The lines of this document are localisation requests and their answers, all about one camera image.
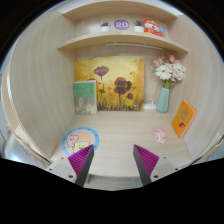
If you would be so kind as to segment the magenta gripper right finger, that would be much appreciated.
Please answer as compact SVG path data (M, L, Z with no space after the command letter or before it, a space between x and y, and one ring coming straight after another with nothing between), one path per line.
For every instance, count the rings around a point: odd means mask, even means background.
M138 145L133 147L133 156L143 185L148 185L179 170L179 167L167 156L159 157Z

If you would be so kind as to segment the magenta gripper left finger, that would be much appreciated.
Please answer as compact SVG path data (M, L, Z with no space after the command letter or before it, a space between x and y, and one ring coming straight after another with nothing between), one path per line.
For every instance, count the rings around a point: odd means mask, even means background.
M89 145L69 157L53 162L47 171L83 187L94 156L94 146Z

